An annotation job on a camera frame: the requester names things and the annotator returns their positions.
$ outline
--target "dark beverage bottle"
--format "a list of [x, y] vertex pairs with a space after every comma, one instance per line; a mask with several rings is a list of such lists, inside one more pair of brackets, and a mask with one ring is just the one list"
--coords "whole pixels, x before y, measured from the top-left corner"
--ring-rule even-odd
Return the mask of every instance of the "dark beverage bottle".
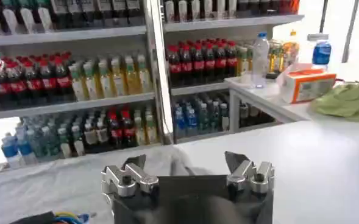
[[128, 110], [122, 110], [121, 116], [123, 117], [123, 126], [124, 126], [124, 137], [123, 143], [125, 147], [136, 147], [136, 129], [135, 124], [130, 118]]
[[204, 79], [206, 83], [215, 81], [215, 55], [213, 53], [213, 45], [208, 43], [207, 50], [204, 56], [205, 72]]
[[123, 129], [121, 128], [115, 111], [110, 112], [110, 143], [115, 149], [123, 148]]
[[168, 52], [169, 74], [172, 87], [178, 87], [182, 81], [182, 65], [178, 55], [178, 47], [170, 46]]
[[27, 87], [32, 94], [32, 102], [39, 105], [47, 103], [45, 87], [41, 79], [40, 73], [34, 68], [31, 61], [25, 61], [25, 78]]
[[60, 57], [55, 58], [55, 65], [56, 65], [56, 77], [57, 77], [57, 83], [59, 84], [59, 87], [61, 89], [61, 92], [63, 93], [63, 101], [65, 102], [72, 102], [74, 101], [75, 94], [74, 90], [72, 88], [72, 80], [63, 66], [63, 61]]
[[7, 65], [7, 76], [9, 78], [10, 87], [18, 100], [18, 105], [21, 107], [30, 105], [30, 92], [23, 74], [17, 69], [17, 63]]
[[190, 48], [188, 45], [183, 47], [183, 52], [181, 55], [182, 63], [182, 77], [184, 85], [193, 84], [193, 63], [191, 61]]
[[204, 69], [205, 69], [205, 61], [204, 57], [202, 55], [202, 49], [201, 45], [196, 45], [196, 52], [193, 56], [193, 62], [194, 62], [194, 82], [197, 84], [203, 84], [204, 83]]
[[48, 67], [48, 61], [42, 59], [41, 63], [41, 78], [45, 87], [46, 94], [48, 95], [48, 101], [52, 103], [59, 102], [62, 98], [62, 94], [59, 91], [59, 84], [55, 74]]
[[236, 43], [233, 41], [228, 42], [228, 47], [226, 50], [227, 55], [227, 71], [226, 74], [228, 77], [236, 76], [236, 67], [238, 64], [237, 55], [236, 55]]
[[227, 57], [224, 44], [219, 43], [216, 50], [215, 77], [216, 81], [222, 82], [226, 76]]

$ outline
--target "cola bottle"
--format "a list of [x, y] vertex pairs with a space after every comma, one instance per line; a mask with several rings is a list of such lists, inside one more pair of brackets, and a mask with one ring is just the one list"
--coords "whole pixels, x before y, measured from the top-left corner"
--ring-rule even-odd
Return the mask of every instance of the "cola bottle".
[[224, 49], [223, 43], [218, 43], [215, 60], [215, 78], [216, 81], [222, 82], [224, 81], [224, 77], [226, 76], [227, 65], [226, 50]]
[[178, 87], [182, 78], [182, 65], [178, 55], [178, 47], [170, 46], [168, 52], [169, 73], [172, 87]]
[[40, 73], [34, 68], [31, 61], [25, 61], [25, 78], [27, 87], [32, 95], [32, 102], [40, 105], [46, 104], [46, 93]]
[[215, 55], [213, 53], [213, 45], [208, 43], [207, 50], [204, 54], [205, 71], [204, 79], [206, 83], [215, 81]]
[[181, 55], [183, 84], [189, 86], [193, 82], [193, 63], [191, 61], [190, 48], [184, 45]]
[[226, 49], [226, 57], [227, 57], [226, 75], [228, 77], [234, 77], [236, 76], [236, 67], [238, 64], [238, 60], [236, 57], [236, 43], [234, 41], [228, 42], [228, 47]]
[[205, 68], [205, 61], [204, 57], [202, 56], [202, 49], [201, 45], [196, 45], [196, 52], [193, 56], [193, 80], [196, 84], [203, 84], [204, 82], [204, 68]]

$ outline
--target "water bottle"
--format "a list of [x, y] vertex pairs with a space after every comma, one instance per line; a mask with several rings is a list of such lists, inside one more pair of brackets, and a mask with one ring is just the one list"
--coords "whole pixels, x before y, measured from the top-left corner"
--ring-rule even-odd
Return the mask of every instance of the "water bottle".
[[252, 56], [252, 82], [256, 88], [263, 88], [266, 84], [266, 74], [268, 70], [269, 42], [267, 33], [261, 32], [254, 43]]
[[197, 123], [197, 116], [194, 109], [191, 107], [188, 109], [188, 116], [187, 116], [187, 135], [188, 136], [196, 136], [198, 135], [198, 123]]
[[181, 108], [175, 111], [176, 138], [180, 139], [186, 136], [186, 122]]

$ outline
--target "plastic bottle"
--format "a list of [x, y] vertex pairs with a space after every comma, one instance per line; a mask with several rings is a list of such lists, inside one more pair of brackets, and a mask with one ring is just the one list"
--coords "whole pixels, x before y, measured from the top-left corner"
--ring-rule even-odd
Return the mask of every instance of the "plastic bottle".
[[138, 79], [138, 74], [136, 72], [135, 65], [133, 63], [133, 59], [131, 56], [127, 56], [125, 58], [125, 64], [126, 64], [126, 81], [128, 86], [128, 93], [130, 95], [141, 93], [140, 81]]
[[22, 107], [30, 105], [29, 89], [23, 79], [23, 74], [17, 70], [15, 63], [7, 65], [7, 76], [9, 77], [10, 87], [18, 99], [18, 105]]
[[146, 67], [145, 56], [142, 54], [137, 55], [138, 61], [138, 74], [140, 77], [141, 89], [143, 93], [152, 92], [152, 82], [149, 71]]
[[43, 81], [41, 79], [41, 75], [33, 67], [33, 63], [31, 61], [25, 61], [24, 66], [27, 87], [29, 88], [33, 97], [32, 101], [39, 105], [46, 104], [48, 102], [48, 98]]
[[265, 78], [268, 71], [267, 56], [269, 53], [269, 42], [266, 35], [266, 32], [259, 33], [254, 43], [252, 80], [256, 88], [263, 88], [265, 86]]
[[85, 149], [82, 141], [82, 133], [78, 125], [72, 127], [72, 134], [74, 139], [74, 147], [78, 156], [83, 156], [85, 154]]
[[237, 53], [236, 53], [236, 43], [233, 41], [228, 42], [228, 47], [226, 49], [227, 57], [227, 70], [226, 74], [228, 77], [236, 76], [236, 68], [238, 64]]
[[110, 139], [115, 149], [123, 148], [123, 130], [118, 123], [115, 111], [110, 112]]
[[197, 84], [204, 83], [204, 69], [205, 69], [205, 61], [204, 56], [202, 55], [201, 45], [196, 45], [196, 51], [193, 55], [193, 82]]

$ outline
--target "bottle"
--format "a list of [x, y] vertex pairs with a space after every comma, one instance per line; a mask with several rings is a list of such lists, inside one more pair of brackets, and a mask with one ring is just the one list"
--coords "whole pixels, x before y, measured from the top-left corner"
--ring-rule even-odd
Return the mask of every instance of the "bottle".
[[112, 146], [115, 149], [122, 149], [123, 148], [123, 130], [118, 123], [117, 115], [115, 111], [110, 112], [110, 138]]
[[145, 137], [145, 128], [140, 117], [140, 112], [135, 115], [136, 139], [139, 146], [148, 144]]
[[40, 74], [33, 67], [33, 63], [31, 61], [25, 61], [24, 66], [27, 87], [33, 97], [32, 101], [39, 105], [46, 104], [48, 102], [47, 95]]
[[193, 85], [193, 63], [191, 61], [190, 48], [188, 45], [183, 47], [181, 56], [183, 84], [186, 86]]
[[74, 148], [78, 156], [83, 156], [85, 154], [85, 149], [82, 141], [82, 133], [78, 125], [72, 126], [72, 134], [74, 139]]
[[176, 139], [186, 137], [186, 121], [183, 116], [182, 108], [178, 108], [175, 111], [175, 125], [176, 125]]
[[220, 104], [221, 109], [221, 129], [222, 131], [229, 131], [229, 112], [226, 103]]
[[158, 143], [155, 120], [153, 115], [151, 113], [148, 113], [148, 111], [146, 113], [145, 120], [146, 120], [148, 143], [149, 144]]
[[205, 69], [205, 61], [204, 57], [202, 55], [201, 45], [196, 45], [196, 52], [193, 56], [193, 82], [197, 84], [203, 84], [204, 83], [204, 69]]
[[18, 105], [26, 107], [30, 105], [30, 92], [27, 88], [23, 74], [17, 70], [16, 63], [7, 65], [7, 75], [10, 81], [10, 87], [18, 100]]
[[55, 58], [56, 65], [56, 76], [57, 83], [63, 93], [63, 101], [73, 102], [75, 99], [74, 90], [72, 88], [71, 77], [68, 74], [68, 71], [63, 66], [63, 61], [60, 57]]
[[96, 133], [98, 136], [98, 142], [100, 145], [108, 145], [108, 133], [107, 126], [104, 123], [103, 119], [99, 119], [97, 123]]
[[265, 86], [265, 78], [268, 71], [267, 56], [269, 52], [269, 42], [267, 41], [266, 35], [266, 32], [259, 33], [254, 43], [252, 80], [256, 88], [263, 88]]
[[135, 65], [133, 63], [133, 59], [131, 56], [127, 56], [125, 58], [125, 64], [126, 64], [126, 81], [128, 84], [127, 85], [128, 93], [130, 95], [141, 93], [140, 81], [138, 79], [138, 74], [135, 70]]
[[226, 74], [228, 77], [236, 76], [236, 68], [238, 64], [237, 54], [236, 54], [236, 43], [234, 41], [228, 42], [228, 48], [226, 49], [227, 56], [227, 70]]
[[122, 110], [121, 116], [123, 117], [123, 125], [124, 125], [124, 137], [123, 143], [125, 147], [135, 147], [137, 146], [136, 140], [136, 130], [133, 121], [130, 118], [129, 111]]
[[178, 54], [178, 47], [170, 46], [168, 52], [169, 74], [172, 87], [182, 85], [182, 64]]
[[54, 133], [55, 131], [51, 130], [48, 126], [42, 127], [41, 130], [43, 132], [43, 145], [45, 146], [45, 149], [48, 152], [49, 159], [59, 159], [60, 157], [59, 140], [57, 139], [57, 136]]
[[51, 6], [47, 0], [37, 0], [37, 12], [40, 17], [41, 24], [46, 33], [53, 32], [53, 20], [51, 16]]
[[6, 157], [7, 163], [11, 169], [17, 169], [21, 167], [22, 158], [18, 154], [18, 149], [15, 145], [14, 137], [6, 136], [2, 139], [2, 151]]
[[125, 0], [112, 0], [114, 9], [114, 22], [116, 26], [127, 26]]
[[113, 94], [114, 83], [113, 83], [113, 79], [108, 71], [107, 60], [102, 59], [99, 62], [98, 67], [99, 67], [99, 73], [101, 75], [103, 98], [114, 97], [114, 94]]
[[152, 82], [149, 71], [146, 67], [145, 56], [142, 54], [137, 55], [138, 61], [138, 74], [140, 77], [141, 89], [143, 93], [152, 92]]
[[48, 61], [42, 59], [40, 62], [41, 65], [41, 77], [45, 87], [46, 94], [48, 95], [49, 102], [59, 102], [62, 98], [62, 94], [59, 91], [59, 84], [57, 83], [57, 79], [55, 73], [51, 71], [48, 66]]
[[68, 67], [72, 77], [72, 88], [74, 90], [77, 101], [89, 100], [88, 90], [86, 83], [81, 77], [80, 69], [78, 64], [73, 64]]
[[216, 60], [215, 78], [216, 81], [222, 82], [226, 77], [226, 66], [227, 66], [226, 50], [224, 49], [223, 43], [218, 44], [215, 60]]
[[42, 135], [40, 133], [41, 129], [37, 129], [36, 131], [33, 129], [29, 129], [26, 134], [27, 141], [32, 148], [36, 158], [38, 161], [42, 161], [45, 156], [48, 155], [47, 148], [45, 145], [41, 143]]
[[115, 95], [116, 96], [124, 96], [126, 95], [126, 80], [121, 70], [119, 68], [119, 58], [114, 57], [111, 61], [112, 71], [113, 71], [113, 82], [115, 87]]

